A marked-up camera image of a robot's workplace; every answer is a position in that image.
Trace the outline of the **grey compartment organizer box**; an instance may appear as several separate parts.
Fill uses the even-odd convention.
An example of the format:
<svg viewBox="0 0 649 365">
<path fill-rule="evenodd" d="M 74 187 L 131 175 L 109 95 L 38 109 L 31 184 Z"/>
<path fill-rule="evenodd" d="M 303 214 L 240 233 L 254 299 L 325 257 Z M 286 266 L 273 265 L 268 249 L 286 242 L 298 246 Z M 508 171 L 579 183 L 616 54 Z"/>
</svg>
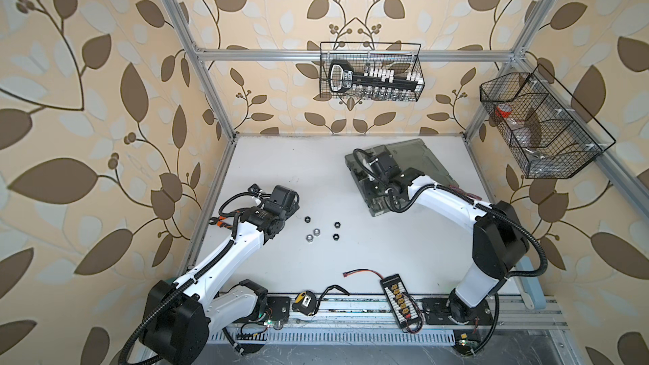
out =
<svg viewBox="0 0 649 365">
<path fill-rule="evenodd" d="M 423 175 L 444 186 L 456 188 L 458 183 L 421 139 L 359 149 L 345 156 L 370 215 L 390 211 L 388 189 L 395 191 L 393 204 L 403 207 L 409 201 L 406 187 Z"/>
</svg>

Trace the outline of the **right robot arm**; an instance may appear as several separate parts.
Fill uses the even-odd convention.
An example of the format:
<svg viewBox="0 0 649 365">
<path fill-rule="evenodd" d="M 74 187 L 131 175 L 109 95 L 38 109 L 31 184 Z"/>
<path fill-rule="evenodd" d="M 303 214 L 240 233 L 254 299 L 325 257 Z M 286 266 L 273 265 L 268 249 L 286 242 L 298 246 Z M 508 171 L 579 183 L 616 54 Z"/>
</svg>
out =
<svg viewBox="0 0 649 365">
<path fill-rule="evenodd" d="M 368 179 L 378 184 L 389 211 L 403 214 L 420 204 L 471 232 L 473 263 L 446 304 L 446 313 L 456 324 L 468 322 L 475 309 L 510 278 L 534 278 L 546 272 L 549 261 L 541 243 L 522 226 L 510 204 L 488 204 L 416 168 L 404 171 L 388 151 L 372 155 L 356 149 L 352 156 Z"/>
</svg>

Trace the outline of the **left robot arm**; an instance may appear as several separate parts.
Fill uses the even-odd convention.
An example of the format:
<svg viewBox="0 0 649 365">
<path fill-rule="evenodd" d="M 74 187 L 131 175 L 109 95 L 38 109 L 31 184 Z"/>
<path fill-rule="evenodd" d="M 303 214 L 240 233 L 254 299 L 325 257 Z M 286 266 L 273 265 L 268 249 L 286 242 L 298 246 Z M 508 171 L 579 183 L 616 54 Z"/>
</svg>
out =
<svg viewBox="0 0 649 365">
<path fill-rule="evenodd" d="M 254 184 L 228 200 L 243 197 L 252 198 L 254 205 L 232 211 L 222 205 L 209 220 L 230 231 L 215 250 L 174 282 L 160 281 L 152 287 L 142 322 L 118 354 L 119 364 L 128 363 L 137 342 L 153 351 L 148 364 L 191 364 L 212 331 L 263 314 L 268 291 L 258 283 L 244 280 L 229 292 L 221 289 L 241 264 L 285 227 L 298 211 L 300 198 L 296 191 L 280 185 L 267 194 Z"/>
</svg>

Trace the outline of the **pink candy bag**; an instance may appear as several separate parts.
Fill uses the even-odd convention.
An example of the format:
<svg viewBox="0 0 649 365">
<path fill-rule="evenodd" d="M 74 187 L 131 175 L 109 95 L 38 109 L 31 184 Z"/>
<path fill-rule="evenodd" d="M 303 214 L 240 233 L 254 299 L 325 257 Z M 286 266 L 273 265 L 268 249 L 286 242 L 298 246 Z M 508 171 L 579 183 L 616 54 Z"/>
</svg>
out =
<svg viewBox="0 0 649 365">
<path fill-rule="evenodd" d="M 465 190 L 460 189 L 458 187 L 452 186 L 451 188 L 454 189 L 456 192 L 458 192 L 460 194 L 466 195 L 468 198 L 475 199 L 475 200 L 483 200 L 483 198 L 481 198 L 480 196 L 478 196 L 476 194 L 466 192 Z"/>
</svg>

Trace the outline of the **yellow black tape measure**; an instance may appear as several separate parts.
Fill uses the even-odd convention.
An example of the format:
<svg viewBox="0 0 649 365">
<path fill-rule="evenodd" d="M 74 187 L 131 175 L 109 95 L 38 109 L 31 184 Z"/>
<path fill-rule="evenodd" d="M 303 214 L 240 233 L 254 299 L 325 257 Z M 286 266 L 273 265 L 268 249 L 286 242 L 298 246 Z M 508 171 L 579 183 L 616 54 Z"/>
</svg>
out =
<svg viewBox="0 0 649 365">
<path fill-rule="evenodd" d="M 305 316 L 314 316 L 318 307 L 318 298 L 311 291 L 300 292 L 292 304 L 292 310 Z"/>
</svg>

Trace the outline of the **socket set holder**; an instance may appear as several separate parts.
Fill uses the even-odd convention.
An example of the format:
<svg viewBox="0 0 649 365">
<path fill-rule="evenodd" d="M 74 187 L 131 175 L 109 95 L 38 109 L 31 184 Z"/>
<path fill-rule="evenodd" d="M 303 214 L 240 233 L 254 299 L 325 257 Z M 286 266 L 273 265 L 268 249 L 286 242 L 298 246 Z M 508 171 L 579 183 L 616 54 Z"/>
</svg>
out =
<svg viewBox="0 0 649 365">
<path fill-rule="evenodd" d="M 397 76 L 392 69 L 376 69 L 366 67 L 362 72 L 356 72 L 352 65 L 345 60 L 336 59 L 329 67 L 325 76 L 330 91 L 341 94 L 353 91 L 355 94 L 371 91 L 374 93 L 418 93 L 424 88 L 424 78 L 419 73 L 409 72 L 406 77 Z"/>
</svg>

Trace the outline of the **black charger board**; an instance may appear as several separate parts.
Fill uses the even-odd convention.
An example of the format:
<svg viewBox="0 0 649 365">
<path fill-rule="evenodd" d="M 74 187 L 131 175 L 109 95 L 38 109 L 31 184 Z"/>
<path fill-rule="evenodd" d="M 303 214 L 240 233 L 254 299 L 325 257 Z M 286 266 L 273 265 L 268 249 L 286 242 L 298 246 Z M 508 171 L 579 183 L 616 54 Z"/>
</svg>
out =
<svg viewBox="0 0 649 365">
<path fill-rule="evenodd" d="M 419 333 L 424 325 L 421 310 L 402 278 L 398 274 L 390 275 L 381 279 L 380 285 L 399 329 L 410 334 Z"/>
</svg>

